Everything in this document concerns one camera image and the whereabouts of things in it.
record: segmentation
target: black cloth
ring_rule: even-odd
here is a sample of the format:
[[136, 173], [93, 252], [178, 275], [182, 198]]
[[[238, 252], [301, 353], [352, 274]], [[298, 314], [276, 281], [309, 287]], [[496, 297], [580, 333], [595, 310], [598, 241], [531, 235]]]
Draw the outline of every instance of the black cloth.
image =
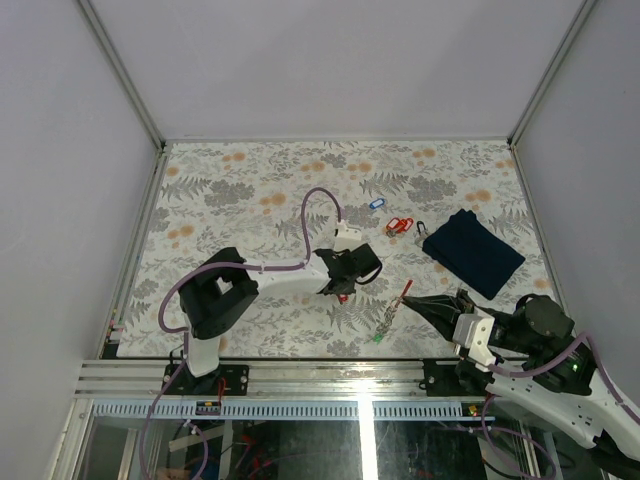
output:
[[489, 300], [525, 260], [466, 210], [427, 237], [422, 251]]

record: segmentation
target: floral pattern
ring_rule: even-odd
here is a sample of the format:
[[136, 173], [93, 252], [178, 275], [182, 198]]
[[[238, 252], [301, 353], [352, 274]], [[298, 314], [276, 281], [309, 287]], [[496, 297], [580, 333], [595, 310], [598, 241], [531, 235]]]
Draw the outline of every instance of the floral pattern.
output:
[[[226, 357], [403, 358], [450, 356], [451, 348], [420, 316], [400, 307], [382, 341], [373, 341], [390, 301], [408, 279], [411, 295], [469, 288], [422, 253], [416, 228], [389, 238], [393, 217], [422, 220], [435, 231], [461, 208], [473, 210], [497, 237], [526, 257], [493, 301], [512, 311], [524, 294], [552, 294], [544, 259], [502, 141], [178, 143], [169, 161], [132, 295], [118, 355], [166, 356], [181, 344], [157, 323], [165, 292], [227, 246], [255, 259], [299, 258], [304, 252], [300, 203], [320, 185], [340, 200], [347, 221], [363, 230], [384, 264], [349, 301], [323, 295], [258, 298], [221, 341]], [[383, 197], [376, 210], [369, 203]], [[308, 227], [314, 248], [331, 248], [333, 204], [312, 197]], [[185, 318], [177, 298], [166, 321]]]

